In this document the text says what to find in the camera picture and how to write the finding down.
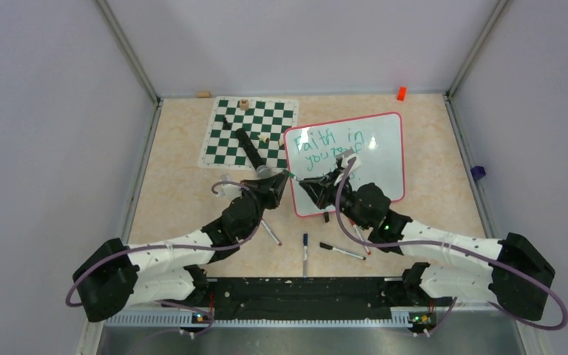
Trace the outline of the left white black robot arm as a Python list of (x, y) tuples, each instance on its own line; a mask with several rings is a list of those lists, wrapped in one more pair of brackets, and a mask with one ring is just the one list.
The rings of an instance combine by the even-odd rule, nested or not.
[(217, 182), (215, 194), (232, 186), (234, 197), (218, 218), (191, 233), (145, 244), (105, 241), (74, 272), (67, 306), (83, 308), (89, 322), (101, 322), (148, 302), (203, 303), (208, 281), (201, 267), (226, 259), (256, 234), (264, 212), (279, 206), (288, 179), (279, 170), (258, 180)]

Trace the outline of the pink framed whiteboard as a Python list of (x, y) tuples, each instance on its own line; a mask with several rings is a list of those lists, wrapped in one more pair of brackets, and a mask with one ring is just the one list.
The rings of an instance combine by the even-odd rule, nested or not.
[(405, 196), (402, 116), (386, 112), (288, 129), (288, 170), (299, 179), (318, 178), (337, 167), (337, 155), (351, 149), (357, 168), (350, 183), (375, 183), (391, 201)]

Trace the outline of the green marker pen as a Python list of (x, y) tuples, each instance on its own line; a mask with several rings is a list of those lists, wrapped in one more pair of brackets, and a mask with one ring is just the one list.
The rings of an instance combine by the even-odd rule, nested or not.
[(300, 181), (301, 181), (301, 179), (300, 179), (299, 177), (297, 177), (297, 176), (296, 176), (294, 173), (292, 173), (292, 172), (288, 172), (288, 176), (289, 176), (291, 179), (293, 179), (293, 180), (295, 180), (295, 181), (297, 181), (297, 182), (300, 182)]

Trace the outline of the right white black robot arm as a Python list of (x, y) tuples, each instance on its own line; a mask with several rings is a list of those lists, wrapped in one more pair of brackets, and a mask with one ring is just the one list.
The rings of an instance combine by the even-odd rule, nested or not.
[(428, 226), (390, 208), (375, 183), (353, 189), (336, 175), (299, 181), (316, 207), (329, 206), (370, 234), (361, 242), (385, 253), (421, 257), (403, 274), (404, 294), (414, 305), (430, 298), (494, 302), (515, 317), (539, 321), (555, 269), (524, 236), (482, 239)]

